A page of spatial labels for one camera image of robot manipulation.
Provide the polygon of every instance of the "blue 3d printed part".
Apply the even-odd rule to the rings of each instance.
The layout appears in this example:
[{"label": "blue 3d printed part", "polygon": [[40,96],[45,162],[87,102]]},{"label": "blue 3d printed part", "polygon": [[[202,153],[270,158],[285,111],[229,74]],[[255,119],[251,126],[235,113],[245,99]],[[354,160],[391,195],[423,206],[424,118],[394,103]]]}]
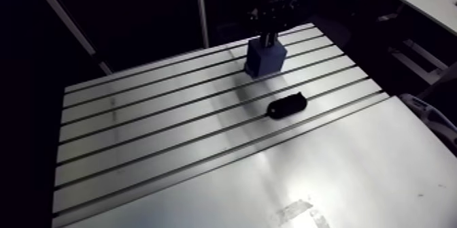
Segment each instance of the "blue 3d printed part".
[{"label": "blue 3d printed part", "polygon": [[272,74],[281,71],[286,55],[287,50],[279,41],[271,47],[263,48],[259,38],[251,39],[244,69],[252,78]]}]

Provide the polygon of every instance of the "metal sheet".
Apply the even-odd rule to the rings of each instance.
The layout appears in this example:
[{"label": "metal sheet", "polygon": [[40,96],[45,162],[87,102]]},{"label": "metal sheet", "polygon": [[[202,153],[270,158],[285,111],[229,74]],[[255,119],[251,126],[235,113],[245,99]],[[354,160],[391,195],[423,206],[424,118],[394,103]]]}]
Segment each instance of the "metal sheet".
[{"label": "metal sheet", "polygon": [[388,95],[385,93],[363,97],[362,99],[359,99],[353,103],[342,105],[337,109],[323,113],[313,119],[304,120],[300,123],[297,123],[295,126],[283,129],[277,133],[273,133],[270,137],[250,142],[246,144],[245,147],[221,155],[218,158],[206,160],[199,165],[187,167],[180,172],[169,174],[168,176],[165,176],[159,180],[138,184],[137,186],[134,186],[127,191],[123,191],[122,193],[117,193],[110,195],[110,197],[104,197],[103,199],[92,201],[90,204],[86,204],[84,207],[72,208],[70,211],[60,212],[60,214],[53,219],[53,227],[68,225],[69,223],[81,220],[82,218],[93,216],[95,214],[112,209],[113,207],[120,206],[135,199],[139,199],[140,197],[149,195],[150,193],[160,191],[171,185],[186,181],[190,178],[194,178],[195,176],[199,176],[205,172],[217,169],[223,165],[227,165],[238,159],[242,159],[246,156],[254,154],[255,152],[259,152],[274,145],[281,144],[284,140],[306,133],[317,127],[326,125],[334,120],[357,112],[363,108],[366,108],[367,106],[373,105],[387,98]]},{"label": "metal sheet", "polygon": [[[331,41],[326,37],[320,37],[318,39],[309,40],[308,42],[301,42],[296,46],[287,46],[287,49],[289,49],[291,53],[293,53],[294,55],[297,55],[300,52],[313,51],[312,56],[309,56],[308,58],[316,60],[318,60],[321,55],[333,56],[342,54],[342,51],[340,51],[340,49],[338,49],[338,47],[336,46],[330,46],[328,49],[325,50],[319,49],[325,46],[329,46],[331,44]],[[205,85],[205,83],[208,82],[214,84],[221,84],[225,81],[231,81],[233,76],[240,76],[237,73],[243,74],[241,70],[244,66],[244,60],[245,59],[240,59],[233,62],[225,63],[223,65],[217,65],[209,69],[204,69],[184,76],[178,76],[170,80],[165,80],[151,85],[142,86],[140,88],[132,89],[127,92],[112,95],[110,97],[104,97],[99,100],[91,101],[82,105],[77,105],[72,108],[67,108],[63,110],[62,122],[67,123],[77,118],[83,118],[88,115],[93,115],[100,112],[106,112],[109,110],[121,108],[122,106],[132,105],[134,103],[139,103],[141,101],[145,101],[148,99],[151,99],[153,101],[160,101],[158,98],[160,98],[161,96],[166,97],[167,95],[171,95],[175,93],[178,89],[181,89],[178,91],[179,94],[181,94],[180,91],[191,90],[195,91],[192,94],[195,95],[195,97],[202,97],[204,95],[199,94],[199,88],[197,88],[198,86],[204,85],[204,87],[208,87],[208,85]],[[288,63],[288,59],[286,59],[284,61],[282,69],[283,72],[287,71],[287,68],[289,67],[287,65]],[[252,80],[243,78],[243,81],[246,81],[246,83],[248,83]],[[207,89],[205,90],[205,93],[212,94],[217,91],[229,88],[229,86],[230,85],[222,85],[218,88]]]},{"label": "metal sheet", "polygon": [[[302,67],[300,66],[301,63],[304,63],[304,65],[309,65],[310,63],[316,63],[316,62],[319,62],[321,60],[315,60],[315,59],[309,59],[310,56],[304,56],[303,58],[295,58],[295,59],[290,59],[287,66],[291,66],[293,68],[290,68],[290,69],[296,69],[297,67]],[[346,58],[347,59],[347,62],[350,62],[351,65],[354,65],[354,63],[349,59],[349,58]],[[332,64],[334,63],[334,61],[329,61],[330,63],[328,63],[328,65],[321,65],[321,64],[318,64],[317,67],[320,67],[320,68],[315,68],[315,67],[312,67],[310,69],[318,69],[320,72],[323,72],[324,74],[326,73],[326,69],[329,69],[328,72],[330,72],[334,66],[332,66]],[[290,86],[291,84],[288,84],[288,83],[298,83],[298,82],[301,82],[303,80],[300,79],[300,76],[299,74],[303,74],[303,73],[307,73],[306,71],[296,71],[296,72],[292,72],[292,73],[289,73],[289,74],[286,74],[286,75],[282,75],[282,76],[278,76],[278,77],[275,77],[273,79],[270,79],[270,80],[267,80],[268,82],[270,81],[284,81],[285,78],[294,78],[294,80],[292,80],[292,82],[289,82],[289,81],[285,81],[285,83],[283,83],[279,88],[283,88],[285,86]],[[244,85],[248,82],[251,82],[252,79],[250,79],[250,77],[244,73],[242,74],[239,74],[239,76],[232,76],[230,77],[231,80],[225,80],[224,82],[225,83],[225,86],[227,86],[228,88],[234,88],[234,90],[237,90],[239,88],[242,88],[240,87],[241,85]],[[207,86],[208,87],[212,87],[213,88],[213,91],[216,91],[216,89],[219,89],[219,88],[214,88],[215,86],[218,86],[220,85],[219,82],[216,82],[216,83],[213,83],[213,82],[210,82]],[[227,93],[224,93],[222,95],[217,95],[215,97],[211,97],[211,98],[208,98],[208,99],[202,99],[196,103],[189,103],[185,106],[182,106],[180,108],[176,108],[176,110],[170,110],[170,112],[183,112],[183,108],[185,108],[186,110],[187,109],[194,109],[195,111],[198,111],[200,114],[202,113],[205,113],[205,108],[203,107],[203,109],[201,110],[197,110],[196,108],[194,108],[193,106],[196,106],[196,105],[204,105],[206,106],[207,105],[207,102],[210,102],[210,101],[217,101],[217,98],[218,97],[224,97],[225,95],[227,94],[230,94],[231,92],[227,92]],[[238,98],[234,98],[234,100],[236,101],[236,103],[239,103],[241,101],[241,99]],[[116,111],[113,111],[113,112],[110,112],[108,114],[104,114],[104,115],[100,115],[100,116],[96,116],[96,117],[93,117],[93,118],[89,118],[89,119],[85,119],[85,120],[82,120],[80,122],[77,122],[77,123],[72,123],[70,125],[65,125],[61,128],[61,140],[68,140],[68,139],[71,139],[71,138],[74,138],[74,137],[78,137],[78,136],[83,136],[83,135],[86,135],[87,133],[91,133],[91,132],[94,132],[94,131],[99,131],[100,129],[105,129],[107,127],[113,127],[113,126],[119,126],[119,125],[122,125],[124,123],[127,123],[129,122],[130,120],[135,120],[135,119],[138,119],[138,118],[141,118],[142,116],[144,116],[145,118],[148,117],[147,114],[153,114],[154,112],[149,112],[149,106],[151,106],[151,108],[154,108],[153,105],[151,105],[150,103],[149,104],[146,104],[146,105],[139,105],[138,107],[136,105],[132,106],[131,108],[127,108],[127,110],[116,110]],[[162,113],[162,114],[157,114],[157,115],[161,115],[161,116],[168,116],[168,115],[172,115],[172,114],[169,114],[168,112],[165,112],[165,113]]]},{"label": "metal sheet", "polygon": [[[205,118],[205,116],[209,116],[210,114],[234,108],[242,101],[262,96],[265,97],[284,87],[293,86],[294,84],[311,80],[314,76],[323,76],[351,65],[354,65],[354,63],[349,58],[342,56],[322,64],[312,65],[304,70],[298,70],[270,80],[261,81],[247,87],[236,88],[233,91],[215,97],[189,103],[168,112],[136,120],[123,126],[114,127],[113,129],[63,144],[59,148],[58,157],[59,159],[74,158],[80,154],[87,154],[94,150],[120,144],[127,140],[139,139],[154,132],[158,133],[163,129],[171,129],[173,125],[178,123],[183,125],[186,121],[192,121],[191,119]],[[233,80],[231,84],[236,85],[237,81]]]},{"label": "metal sheet", "polygon": [[[301,128],[68,228],[455,226],[457,160],[397,98],[297,136]],[[305,211],[278,218],[300,200]]]},{"label": "metal sheet", "polygon": [[[280,33],[280,35],[286,35],[286,34],[289,34],[289,33],[293,33],[293,32],[296,32],[296,31],[301,31],[303,29],[308,29],[308,28],[312,28],[312,27],[314,27],[313,24],[300,25],[300,26],[294,27],[294,28],[292,28],[290,30],[284,31],[284,32]],[[81,90],[82,88],[91,87],[91,86],[94,86],[94,85],[97,85],[97,84],[103,84],[105,82],[110,82],[110,81],[113,81],[113,80],[119,80],[121,78],[125,78],[125,77],[128,77],[128,76],[136,75],[138,73],[149,71],[151,69],[158,69],[160,67],[164,67],[166,65],[172,65],[174,63],[179,63],[179,62],[182,62],[182,61],[185,61],[185,60],[188,60],[188,59],[200,58],[200,57],[205,56],[207,54],[212,54],[212,53],[217,52],[217,51],[226,50],[227,48],[233,48],[235,46],[240,46],[240,45],[243,45],[243,44],[247,44],[248,40],[249,39],[243,39],[243,40],[240,40],[238,42],[232,42],[232,43],[227,44],[227,45],[220,45],[220,46],[216,46],[216,47],[213,47],[213,48],[206,48],[204,50],[193,51],[193,52],[189,52],[187,54],[181,54],[179,56],[174,56],[174,57],[171,57],[171,58],[168,58],[168,59],[165,59],[165,60],[160,60],[160,61],[157,61],[157,62],[153,62],[153,63],[147,64],[147,65],[142,65],[142,66],[135,67],[135,68],[132,68],[132,69],[119,71],[119,72],[116,72],[115,74],[113,74],[111,76],[105,76],[105,77],[102,77],[102,78],[97,78],[95,80],[89,80],[87,82],[82,82],[82,83],[79,83],[79,84],[68,86],[68,87],[65,88],[65,92],[66,93],[70,93],[72,91],[78,91],[78,90]]]},{"label": "metal sheet", "polygon": [[[220,124],[223,124],[228,120],[232,120],[235,123],[238,120],[245,119],[244,116],[246,115],[249,117],[260,116],[265,113],[268,103],[275,99],[290,95],[291,93],[296,93],[299,90],[300,88],[295,88],[269,96],[255,104],[243,105],[240,108],[231,110],[225,114],[224,117],[217,118],[216,120],[218,120]],[[331,110],[379,90],[380,87],[372,80],[365,80],[309,101],[305,112],[285,118],[281,121],[274,121],[269,118],[253,121],[242,127],[234,128],[233,130],[225,131],[224,133],[217,133],[213,137],[199,140],[194,144],[180,147],[154,158],[149,158],[126,167],[121,167],[112,172],[89,178],[77,184],[66,186],[54,193],[54,211],[64,210],[65,208],[96,199],[147,179],[151,179],[165,172],[170,172],[183,165],[191,164],[193,161],[198,161],[199,159],[216,154],[218,151],[233,147],[233,144],[249,142],[250,140],[255,139],[255,137],[271,133],[282,127],[287,127],[298,120],[311,118],[319,113]]]},{"label": "metal sheet", "polygon": [[[341,71],[337,74],[321,78],[319,80],[309,82],[301,86],[299,90],[307,97],[312,98],[316,95],[337,88],[338,86],[349,84],[353,81],[357,81],[366,77],[367,75],[360,68],[355,67],[349,70]],[[222,114],[218,114],[217,119],[223,118],[224,117]],[[162,133],[144,137],[140,140],[136,140],[128,144],[123,144],[119,147],[105,150],[98,154],[70,162],[68,164],[57,167],[56,185],[101,172],[104,169],[113,168],[117,165],[121,165],[129,161],[134,161],[140,157],[146,157],[149,154],[164,151],[170,147],[176,147],[178,144],[182,144],[189,140],[194,140],[195,138],[202,137],[209,133],[214,133],[215,131],[227,128],[228,126],[236,125],[237,123],[242,123],[249,118],[249,116],[245,117],[245,119],[238,117],[237,122],[233,124],[230,124],[229,120],[227,120],[221,126],[218,123],[212,122],[212,120],[216,119],[216,117],[208,117],[206,118],[207,121],[198,120],[193,123],[187,123],[185,125],[170,129],[169,131],[163,131]]]},{"label": "metal sheet", "polygon": [[[307,29],[299,31],[297,33],[288,34],[280,38],[281,43],[284,45],[291,44],[294,40],[304,40],[322,35],[322,32],[317,28]],[[97,97],[103,97],[116,92],[125,91],[129,88],[139,86],[145,83],[152,83],[158,80],[165,80],[171,76],[177,76],[179,74],[190,73],[199,69],[205,69],[212,65],[218,65],[230,60],[239,58],[246,54],[246,46],[240,46],[227,51],[216,52],[205,56],[204,59],[190,59],[189,61],[183,61],[175,65],[166,66],[160,69],[154,69],[152,71],[145,71],[143,73],[124,78],[122,80],[116,80],[113,82],[107,82],[98,86],[92,86],[87,89],[76,91],[74,93],[68,93],[63,99],[63,106],[75,105],[79,102],[96,99]]]}]

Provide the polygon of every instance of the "dark background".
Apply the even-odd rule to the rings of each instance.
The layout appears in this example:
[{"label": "dark background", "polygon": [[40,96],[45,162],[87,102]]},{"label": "dark background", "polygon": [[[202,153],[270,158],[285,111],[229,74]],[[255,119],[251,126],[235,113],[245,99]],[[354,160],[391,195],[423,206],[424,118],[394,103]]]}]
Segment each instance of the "dark background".
[{"label": "dark background", "polygon": [[[456,38],[406,8],[376,23],[397,0],[301,0],[313,22],[391,95],[426,84],[386,52],[410,37],[450,65]],[[197,0],[60,0],[115,71],[203,47]],[[63,88],[103,76],[45,0],[1,0],[3,226],[50,227]],[[237,0],[205,0],[212,46],[252,32]]]}]

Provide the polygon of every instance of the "vertical metal rod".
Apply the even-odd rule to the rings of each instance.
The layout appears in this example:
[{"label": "vertical metal rod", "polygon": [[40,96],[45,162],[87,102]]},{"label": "vertical metal rod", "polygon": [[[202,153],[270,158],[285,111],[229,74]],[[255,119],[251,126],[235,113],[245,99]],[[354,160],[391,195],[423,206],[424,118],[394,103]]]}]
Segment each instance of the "vertical metal rod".
[{"label": "vertical metal rod", "polygon": [[[66,13],[63,9],[62,5],[57,0],[46,0],[51,8],[56,12],[57,16],[62,20],[65,26],[70,30],[71,34],[75,36],[75,38],[79,41],[82,47],[89,53],[90,56],[96,53],[94,47],[90,44],[90,42],[84,37],[81,30],[78,29],[76,24],[72,21],[70,16]],[[109,67],[105,64],[105,62],[99,62],[100,68],[107,74],[112,74],[112,71]]]},{"label": "vertical metal rod", "polygon": [[209,48],[208,28],[206,23],[205,0],[197,0],[199,3],[201,35],[203,36],[203,46]]}]

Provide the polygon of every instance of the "black object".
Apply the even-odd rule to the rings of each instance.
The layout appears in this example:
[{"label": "black object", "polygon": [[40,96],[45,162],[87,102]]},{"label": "black object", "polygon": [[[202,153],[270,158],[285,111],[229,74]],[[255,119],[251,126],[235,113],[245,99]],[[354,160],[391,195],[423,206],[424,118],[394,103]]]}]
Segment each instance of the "black object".
[{"label": "black object", "polygon": [[285,98],[278,99],[268,105],[267,113],[265,116],[273,120],[279,120],[289,115],[296,114],[303,111],[308,104],[308,100],[298,92],[297,94],[290,95]]}]

